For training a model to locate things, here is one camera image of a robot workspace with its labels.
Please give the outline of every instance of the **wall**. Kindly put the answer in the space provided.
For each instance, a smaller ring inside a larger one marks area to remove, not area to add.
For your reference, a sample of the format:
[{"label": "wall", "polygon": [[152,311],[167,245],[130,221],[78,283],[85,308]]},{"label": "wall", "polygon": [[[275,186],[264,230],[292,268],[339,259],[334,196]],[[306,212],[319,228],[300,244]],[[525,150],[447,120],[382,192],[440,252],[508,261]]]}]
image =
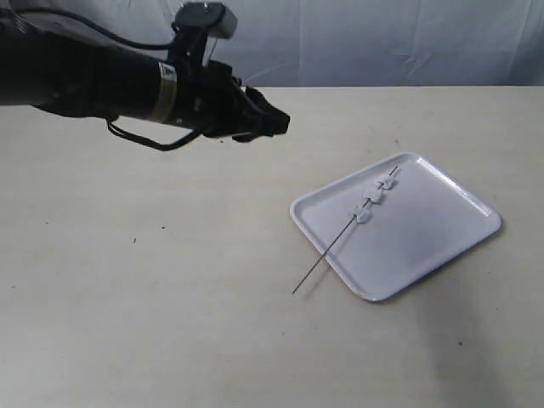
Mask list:
[{"label": "wall", "polygon": [[[168,23],[179,7],[179,0],[15,3],[57,4],[150,43],[169,38]],[[540,84],[544,77],[544,0],[227,4],[239,30],[218,44],[214,57],[253,85]]]}]

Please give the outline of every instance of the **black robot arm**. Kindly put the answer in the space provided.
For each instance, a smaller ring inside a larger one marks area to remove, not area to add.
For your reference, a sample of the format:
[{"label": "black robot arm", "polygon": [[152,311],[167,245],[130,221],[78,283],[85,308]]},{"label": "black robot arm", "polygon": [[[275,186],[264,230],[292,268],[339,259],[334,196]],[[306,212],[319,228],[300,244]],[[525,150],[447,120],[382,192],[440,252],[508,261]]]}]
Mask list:
[{"label": "black robot arm", "polygon": [[[43,31],[23,16],[58,14],[132,48],[165,49],[166,59],[100,46]],[[187,3],[167,44],[131,42],[92,21],[51,8],[0,9],[0,105],[33,105],[68,117],[99,117],[118,137],[157,150],[175,150],[201,134],[249,142],[287,132],[290,117],[256,89],[243,87],[226,64],[203,65],[209,37],[229,39],[236,17],[222,3]],[[187,128],[173,144],[126,132],[115,125],[129,116]]]}]

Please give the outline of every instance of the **white tray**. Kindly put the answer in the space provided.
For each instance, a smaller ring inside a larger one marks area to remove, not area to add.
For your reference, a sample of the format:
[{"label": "white tray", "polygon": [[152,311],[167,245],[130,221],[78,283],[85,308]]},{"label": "white tray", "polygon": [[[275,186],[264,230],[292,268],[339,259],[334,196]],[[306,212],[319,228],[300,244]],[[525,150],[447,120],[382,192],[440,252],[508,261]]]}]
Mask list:
[{"label": "white tray", "polygon": [[490,206],[415,153],[400,153],[297,199],[293,220],[323,253],[363,202],[365,189],[395,166],[395,185],[370,207],[371,219],[353,223],[326,256],[346,285],[372,302],[421,279],[502,223]]}]

